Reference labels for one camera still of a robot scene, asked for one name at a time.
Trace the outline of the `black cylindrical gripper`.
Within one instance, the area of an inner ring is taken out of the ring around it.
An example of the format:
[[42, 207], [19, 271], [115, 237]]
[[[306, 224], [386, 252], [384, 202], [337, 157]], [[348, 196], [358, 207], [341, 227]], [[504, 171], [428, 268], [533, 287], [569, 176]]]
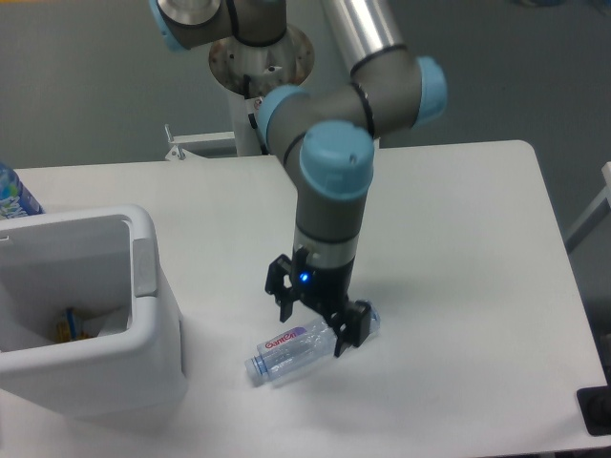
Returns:
[[[295, 302], [321, 315], [336, 335], [333, 355], [340, 358], [349, 347], [358, 348], [369, 336], [372, 305], [368, 301], [349, 301], [348, 287], [354, 260], [334, 268], [315, 267], [307, 260], [309, 251], [300, 248], [292, 260], [281, 254], [268, 266], [265, 292], [280, 307], [280, 321], [286, 322]], [[286, 286], [284, 280], [290, 280]]]

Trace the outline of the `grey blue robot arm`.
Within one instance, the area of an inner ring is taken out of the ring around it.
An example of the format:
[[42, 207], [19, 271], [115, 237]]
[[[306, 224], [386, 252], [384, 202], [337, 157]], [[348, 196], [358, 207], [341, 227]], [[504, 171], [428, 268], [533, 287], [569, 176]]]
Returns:
[[271, 262], [265, 291], [287, 320], [295, 302], [321, 315], [335, 353], [369, 336], [371, 306], [348, 296], [369, 186], [374, 142], [441, 116], [448, 89], [440, 66], [413, 56], [386, 1], [326, 1], [324, 11], [349, 82], [315, 96], [303, 85], [283, 1], [153, 1], [166, 45], [225, 45], [224, 88], [261, 100], [249, 125], [297, 190], [290, 255]]

